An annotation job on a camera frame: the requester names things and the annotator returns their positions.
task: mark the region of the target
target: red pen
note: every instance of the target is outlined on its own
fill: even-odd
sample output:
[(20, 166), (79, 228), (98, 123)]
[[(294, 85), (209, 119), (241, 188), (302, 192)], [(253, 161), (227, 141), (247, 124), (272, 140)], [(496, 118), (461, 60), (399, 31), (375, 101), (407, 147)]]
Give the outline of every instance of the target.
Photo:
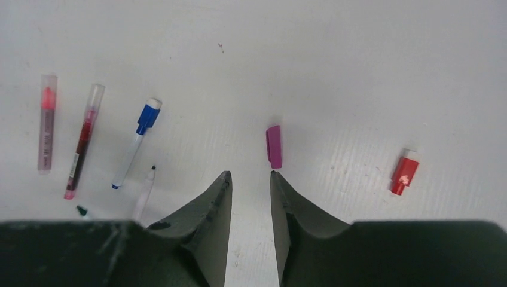
[(86, 151), (91, 139), (91, 133), (93, 132), (93, 124), (99, 113), (100, 101), (104, 95), (106, 87), (99, 84), (91, 85), (90, 96), (88, 97), (88, 103), (86, 110), (84, 111), (83, 127), (81, 128), (80, 139), (76, 153), (74, 154), (74, 161), (72, 163), (71, 174), (67, 182), (67, 190), (65, 191), (64, 199), (73, 199), (76, 194), (76, 187), (81, 176), (81, 170), (83, 169), (84, 158), (86, 157)]
[(37, 164), (41, 175), (47, 175), (51, 170), (57, 80), (58, 78), (54, 75), (42, 75), (41, 130), (39, 134), (39, 162)]

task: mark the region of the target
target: white marker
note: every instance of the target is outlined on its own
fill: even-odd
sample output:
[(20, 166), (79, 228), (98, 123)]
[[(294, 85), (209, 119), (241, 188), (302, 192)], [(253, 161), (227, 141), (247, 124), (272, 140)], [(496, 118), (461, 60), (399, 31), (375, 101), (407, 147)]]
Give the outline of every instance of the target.
[(144, 210), (144, 207), (146, 206), (146, 202), (148, 202), (149, 194), (151, 192), (151, 188), (153, 187), (154, 181), (155, 181), (155, 166), (152, 166), (151, 170), (146, 175), (143, 184), (143, 189), (141, 190), (141, 195), (139, 196), (138, 202), (136, 203), (136, 207), (134, 208), (132, 218), (135, 221), (141, 220), (142, 212)]
[(117, 190), (122, 184), (127, 172), (129, 171), (130, 163), (134, 159), (136, 152), (141, 145), (142, 139), (146, 131), (153, 126), (155, 120), (157, 119), (158, 113), (160, 112), (160, 107), (162, 106), (162, 102), (157, 99), (149, 99), (144, 106), (143, 111), (141, 112), (141, 116), (138, 119), (138, 130), (136, 131), (136, 136), (134, 140), (130, 144), (123, 161), (121, 162), (120, 168), (116, 172), (116, 175), (112, 179), (112, 187)]

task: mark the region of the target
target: blue marker cap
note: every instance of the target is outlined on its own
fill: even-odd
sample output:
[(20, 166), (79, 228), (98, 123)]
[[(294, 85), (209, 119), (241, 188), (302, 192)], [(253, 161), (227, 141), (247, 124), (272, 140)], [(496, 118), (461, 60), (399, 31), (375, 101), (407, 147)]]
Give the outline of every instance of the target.
[(158, 113), (160, 112), (160, 107), (162, 106), (162, 102), (157, 99), (149, 99), (144, 106), (143, 111), (138, 119), (138, 130), (136, 131), (139, 135), (144, 135), (146, 131), (153, 126), (155, 120), (157, 119)]

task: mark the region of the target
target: pen cap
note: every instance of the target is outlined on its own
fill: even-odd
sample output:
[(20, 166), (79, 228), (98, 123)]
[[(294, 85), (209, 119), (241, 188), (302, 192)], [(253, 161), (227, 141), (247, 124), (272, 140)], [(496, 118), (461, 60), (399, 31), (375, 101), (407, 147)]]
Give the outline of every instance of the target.
[(41, 77), (41, 108), (55, 109), (57, 80), (58, 80), (58, 77), (56, 77), (54, 75), (42, 75), (42, 77)]
[(158, 117), (158, 113), (160, 113), (160, 107), (162, 107), (162, 102), (157, 99), (151, 98), (146, 102), (138, 119), (139, 127), (136, 131), (137, 134), (144, 135), (146, 130), (153, 126)]
[(86, 104), (86, 111), (84, 111), (85, 118), (91, 116), (91, 114), (96, 115), (100, 108), (100, 102), (102, 101), (102, 96), (104, 95), (104, 90), (106, 87), (99, 84), (92, 84), (90, 95), (88, 96), (88, 102)]

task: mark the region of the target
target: pink pen tip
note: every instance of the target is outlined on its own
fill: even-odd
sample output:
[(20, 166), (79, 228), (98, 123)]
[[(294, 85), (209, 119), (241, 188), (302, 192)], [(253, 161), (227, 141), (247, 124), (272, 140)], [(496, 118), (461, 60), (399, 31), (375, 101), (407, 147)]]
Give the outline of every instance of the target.
[(46, 87), (43, 91), (41, 107), (44, 109), (55, 109), (56, 94), (51, 88)]
[(64, 199), (73, 199), (75, 194), (76, 194), (75, 190), (66, 190), (63, 198)]

